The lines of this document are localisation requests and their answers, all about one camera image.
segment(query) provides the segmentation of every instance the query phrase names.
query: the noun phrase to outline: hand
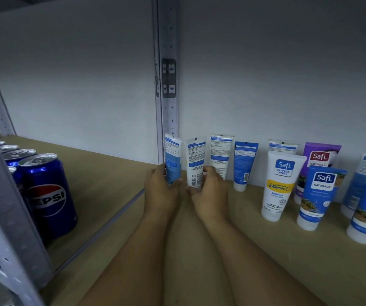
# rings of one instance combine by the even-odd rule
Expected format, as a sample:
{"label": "hand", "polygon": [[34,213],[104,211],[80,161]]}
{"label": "hand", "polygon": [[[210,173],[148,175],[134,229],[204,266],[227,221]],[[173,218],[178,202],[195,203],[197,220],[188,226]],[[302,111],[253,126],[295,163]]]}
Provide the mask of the hand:
{"label": "hand", "polygon": [[207,226],[214,221],[228,221],[228,191],[227,183],[216,172],[213,166],[205,166],[207,175],[201,192],[193,187],[187,187],[187,192],[191,195],[194,208],[201,221]]}
{"label": "hand", "polygon": [[169,220],[177,207],[181,178],[169,185],[165,180],[165,164],[146,173],[145,178],[145,210],[146,218]]}

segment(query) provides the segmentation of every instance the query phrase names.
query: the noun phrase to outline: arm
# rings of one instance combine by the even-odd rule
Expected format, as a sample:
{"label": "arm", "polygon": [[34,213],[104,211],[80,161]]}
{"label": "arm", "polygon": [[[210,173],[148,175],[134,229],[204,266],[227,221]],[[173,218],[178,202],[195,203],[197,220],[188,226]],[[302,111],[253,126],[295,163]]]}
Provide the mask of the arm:
{"label": "arm", "polygon": [[237,306],[324,305],[232,224],[227,184],[214,167],[207,166],[205,171],[202,191],[187,190],[220,253]]}
{"label": "arm", "polygon": [[177,180],[168,185],[165,165],[147,173],[145,210],[138,227],[99,276],[80,306],[162,305],[167,227],[177,206]]}

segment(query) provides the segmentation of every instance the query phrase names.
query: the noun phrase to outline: purple tube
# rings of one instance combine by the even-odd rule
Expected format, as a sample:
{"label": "purple tube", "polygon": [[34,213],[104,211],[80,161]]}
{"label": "purple tube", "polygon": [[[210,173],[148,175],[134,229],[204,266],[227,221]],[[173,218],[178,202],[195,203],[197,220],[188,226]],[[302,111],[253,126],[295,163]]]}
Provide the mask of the purple tube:
{"label": "purple tube", "polygon": [[308,177],[309,167],[311,165],[331,167],[338,155],[341,145],[330,145],[320,143],[306,143],[303,155],[307,157],[303,164],[301,173],[298,176],[295,187],[294,201],[301,204],[305,181]]}

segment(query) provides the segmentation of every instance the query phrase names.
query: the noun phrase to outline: person's left hand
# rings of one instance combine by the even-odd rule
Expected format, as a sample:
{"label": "person's left hand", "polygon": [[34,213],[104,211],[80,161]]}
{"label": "person's left hand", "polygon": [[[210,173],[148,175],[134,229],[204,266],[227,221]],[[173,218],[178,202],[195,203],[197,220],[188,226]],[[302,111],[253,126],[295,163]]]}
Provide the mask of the person's left hand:
{"label": "person's left hand", "polygon": [[165,163],[160,164],[146,173],[144,217],[169,220],[176,210],[182,179],[179,178],[169,185],[164,176],[165,166]]}

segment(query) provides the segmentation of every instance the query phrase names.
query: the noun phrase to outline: forearm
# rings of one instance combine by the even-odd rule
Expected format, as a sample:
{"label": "forearm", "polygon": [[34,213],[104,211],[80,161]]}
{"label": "forearm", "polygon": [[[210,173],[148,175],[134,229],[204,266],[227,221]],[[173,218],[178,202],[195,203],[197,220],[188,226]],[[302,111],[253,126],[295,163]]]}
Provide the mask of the forearm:
{"label": "forearm", "polygon": [[228,221],[206,224],[230,279],[237,306],[323,303]]}
{"label": "forearm", "polygon": [[166,230],[166,219],[144,216],[80,305],[161,305]]}

